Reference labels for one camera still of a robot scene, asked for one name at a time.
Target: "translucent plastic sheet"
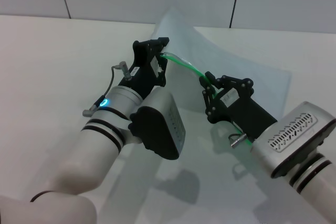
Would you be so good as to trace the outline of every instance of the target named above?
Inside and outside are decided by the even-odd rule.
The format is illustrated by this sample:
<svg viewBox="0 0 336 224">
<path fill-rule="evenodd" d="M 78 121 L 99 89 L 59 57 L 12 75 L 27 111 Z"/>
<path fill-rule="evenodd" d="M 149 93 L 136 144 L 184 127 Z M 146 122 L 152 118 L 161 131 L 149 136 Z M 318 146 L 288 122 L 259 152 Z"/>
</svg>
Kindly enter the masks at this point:
<svg viewBox="0 0 336 224">
<path fill-rule="evenodd" d="M 156 25 L 152 38 L 169 37 L 164 49 L 200 72 L 210 71 L 214 76 L 251 78 L 254 82 L 253 99 L 275 118 L 283 114 L 291 74 L 287 71 L 266 67 L 226 52 L 204 38 L 175 9 L 170 9 Z M 181 66 L 171 66 L 167 71 L 167 87 L 171 89 L 177 105 L 186 109 L 204 112 L 202 87 L 198 77 Z"/>
</svg>

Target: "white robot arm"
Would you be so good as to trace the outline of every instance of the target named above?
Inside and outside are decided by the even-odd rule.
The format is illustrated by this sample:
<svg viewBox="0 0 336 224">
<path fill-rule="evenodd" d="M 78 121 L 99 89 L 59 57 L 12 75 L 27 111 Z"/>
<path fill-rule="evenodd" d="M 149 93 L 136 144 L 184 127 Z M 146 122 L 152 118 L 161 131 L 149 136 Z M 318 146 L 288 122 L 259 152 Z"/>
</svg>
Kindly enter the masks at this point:
<svg viewBox="0 0 336 224">
<path fill-rule="evenodd" d="M 102 183 L 126 144 L 143 143 L 166 159 L 179 157 L 185 129 L 173 96 L 161 87 L 153 90 L 165 85 L 167 60 L 160 52 L 168 41 L 159 38 L 133 44 L 130 70 L 124 62 L 115 66 L 124 78 L 83 112 L 90 120 L 41 193 L 31 202 L 0 196 L 1 224 L 94 224 L 93 203 L 78 195 Z M 277 122 L 250 98 L 252 80 L 205 75 L 207 79 L 200 77 L 200 83 L 205 88 L 208 120 L 235 124 L 241 133 L 232 140 L 233 148 L 248 139 L 252 154 L 272 178 L 284 177 L 326 220 L 336 223 L 336 169 L 317 152 L 336 119 L 304 102 Z M 216 94 L 213 86 L 223 90 Z"/>
</svg>

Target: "glowing blue light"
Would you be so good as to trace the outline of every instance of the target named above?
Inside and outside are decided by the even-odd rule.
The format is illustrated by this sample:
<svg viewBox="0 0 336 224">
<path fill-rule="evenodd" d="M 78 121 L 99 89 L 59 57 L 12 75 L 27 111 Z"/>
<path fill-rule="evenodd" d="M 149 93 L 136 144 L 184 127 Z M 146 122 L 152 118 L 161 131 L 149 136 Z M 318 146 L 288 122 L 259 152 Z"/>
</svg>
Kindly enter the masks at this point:
<svg viewBox="0 0 336 224">
<path fill-rule="evenodd" d="M 100 103 L 100 106 L 105 106 L 109 103 L 109 100 L 107 99 L 104 99 L 101 103 Z"/>
</svg>

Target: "table surface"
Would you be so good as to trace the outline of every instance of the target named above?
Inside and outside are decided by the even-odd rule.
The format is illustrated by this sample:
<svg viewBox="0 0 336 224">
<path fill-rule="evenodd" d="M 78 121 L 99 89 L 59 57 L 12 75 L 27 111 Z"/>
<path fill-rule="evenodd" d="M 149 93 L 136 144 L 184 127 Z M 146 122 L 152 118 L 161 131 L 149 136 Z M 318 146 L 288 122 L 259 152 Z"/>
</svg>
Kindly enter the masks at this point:
<svg viewBox="0 0 336 224">
<path fill-rule="evenodd" d="M 109 66 L 131 64 L 132 43 L 148 40 L 154 25 L 0 16 L 0 27 L 0 194 L 29 199 L 76 140 Z M 307 100 L 336 115 L 336 35 L 196 29 L 228 52 L 291 71 L 285 112 Z M 228 124 L 181 116 L 178 160 L 126 146 L 102 185 L 84 194 L 99 223 L 326 223 L 283 179 L 268 178 L 247 145 L 230 149 Z M 334 138 L 319 150 L 336 162 Z"/>
</svg>

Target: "sticker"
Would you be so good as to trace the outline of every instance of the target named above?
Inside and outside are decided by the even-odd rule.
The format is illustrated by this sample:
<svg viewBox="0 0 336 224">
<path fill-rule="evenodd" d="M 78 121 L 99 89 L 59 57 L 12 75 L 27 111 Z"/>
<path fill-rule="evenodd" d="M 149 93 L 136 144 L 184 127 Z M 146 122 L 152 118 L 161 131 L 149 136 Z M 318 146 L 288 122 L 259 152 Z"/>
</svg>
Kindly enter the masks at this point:
<svg viewBox="0 0 336 224">
<path fill-rule="evenodd" d="M 155 76 L 159 77 L 159 62 L 157 61 L 155 56 L 151 61 L 151 66 L 152 66 Z"/>
<path fill-rule="evenodd" d="M 227 107 L 230 107 L 238 99 L 239 99 L 238 91 L 234 88 L 230 89 L 229 92 L 227 92 L 225 95 L 221 97 L 221 100 Z"/>
<path fill-rule="evenodd" d="M 131 72 L 131 76 L 135 76 L 135 74 L 137 73 L 137 71 L 139 70 L 140 67 L 134 67 L 132 72 Z"/>
</svg>

